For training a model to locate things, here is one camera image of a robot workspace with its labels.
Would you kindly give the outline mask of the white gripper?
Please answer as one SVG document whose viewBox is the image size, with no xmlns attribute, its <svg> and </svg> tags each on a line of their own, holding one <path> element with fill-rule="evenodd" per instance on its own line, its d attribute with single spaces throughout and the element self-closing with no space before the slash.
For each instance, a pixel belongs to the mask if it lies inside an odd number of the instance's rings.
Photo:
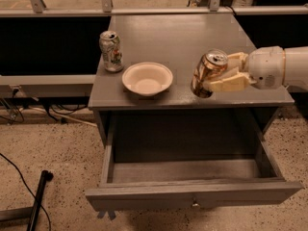
<svg viewBox="0 0 308 231">
<path fill-rule="evenodd" d="M 240 72 L 209 84 L 212 92 L 241 91 L 252 85 L 259 90 L 277 89 L 283 84 L 285 52 L 279 46 L 259 48 L 249 56 L 244 52 L 228 55 L 228 68 Z"/>
</svg>

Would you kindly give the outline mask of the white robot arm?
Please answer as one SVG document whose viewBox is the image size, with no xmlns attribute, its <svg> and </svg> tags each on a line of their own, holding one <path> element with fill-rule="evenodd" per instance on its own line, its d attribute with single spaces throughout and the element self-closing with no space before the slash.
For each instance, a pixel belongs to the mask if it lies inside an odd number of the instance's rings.
<svg viewBox="0 0 308 231">
<path fill-rule="evenodd" d="M 240 91 L 252 86 L 275 90 L 281 86 L 307 89 L 308 47 L 262 47 L 250 54 L 228 56 L 226 70 L 204 86 L 212 92 Z"/>
</svg>

